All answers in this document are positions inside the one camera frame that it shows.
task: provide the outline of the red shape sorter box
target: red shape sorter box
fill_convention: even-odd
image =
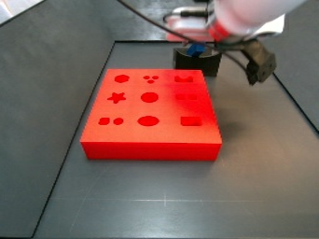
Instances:
[[[91,160],[214,161],[222,138],[202,72],[110,69],[82,145]]]

